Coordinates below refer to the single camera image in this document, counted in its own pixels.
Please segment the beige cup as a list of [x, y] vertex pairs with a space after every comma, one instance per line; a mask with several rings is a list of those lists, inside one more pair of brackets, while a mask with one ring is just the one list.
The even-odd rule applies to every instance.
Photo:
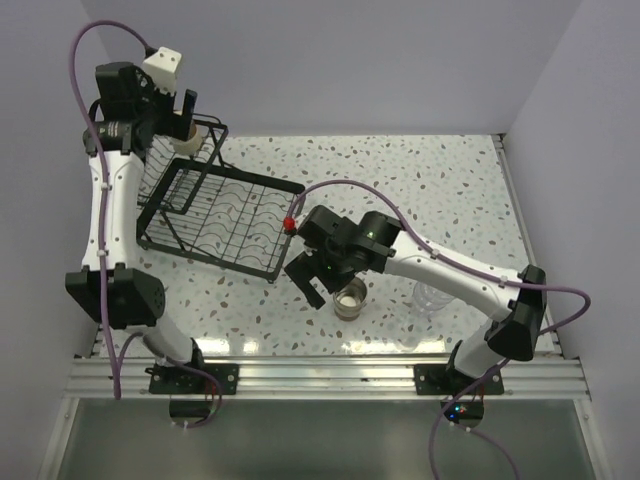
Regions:
[[367, 286], [360, 278], [354, 278], [344, 288], [333, 294], [335, 315], [343, 321], [353, 321], [366, 305]]
[[344, 316], [355, 316], [362, 310], [367, 297], [367, 290], [360, 285], [348, 285], [334, 294], [334, 307]]
[[203, 144], [203, 136], [195, 123], [191, 124], [189, 137], [186, 140], [171, 139], [174, 151], [178, 155], [195, 156]]

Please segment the clear plastic cup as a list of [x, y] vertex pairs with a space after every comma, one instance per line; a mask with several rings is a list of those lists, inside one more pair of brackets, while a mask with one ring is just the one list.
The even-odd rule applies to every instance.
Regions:
[[431, 287], [424, 283], [417, 283], [414, 287], [413, 298], [427, 298], [427, 297], [440, 297], [449, 298], [451, 302], [454, 300], [452, 295], [442, 292], [434, 287]]
[[427, 297], [427, 298], [415, 298], [413, 307], [419, 314], [428, 315], [433, 312], [444, 309], [451, 300], [449, 298], [440, 297]]

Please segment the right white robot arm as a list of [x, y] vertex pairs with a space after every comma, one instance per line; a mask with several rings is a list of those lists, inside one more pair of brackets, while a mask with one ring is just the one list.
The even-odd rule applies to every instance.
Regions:
[[303, 241], [304, 251], [285, 272], [314, 309], [325, 303], [315, 282], [336, 293], [358, 273], [372, 271], [428, 285], [483, 313], [485, 324], [455, 346], [445, 369], [454, 391], [470, 391], [505, 359], [533, 359], [547, 305], [544, 270], [498, 268], [439, 245], [419, 245], [398, 220], [377, 211], [354, 223], [316, 206], [302, 221], [285, 218], [283, 228]]

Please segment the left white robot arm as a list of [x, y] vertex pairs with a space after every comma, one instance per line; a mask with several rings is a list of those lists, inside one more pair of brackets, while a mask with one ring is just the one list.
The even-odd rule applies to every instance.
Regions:
[[166, 311], [162, 281], [135, 266], [137, 200], [146, 154], [157, 136], [192, 156], [203, 143], [193, 120], [197, 95], [188, 90], [174, 109], [178, 54], [141, 65], [114, 62], [96, 69], [102, 120], [85, 119], [91, 172], [90, 233], [81, 268], [65, 277], [67, 292], [106, 331], [141, 335], [157, 357], [178, 363], [172, 379], [185, 392], [201, 390], [207, 367], [193, 359], [196, 344]]

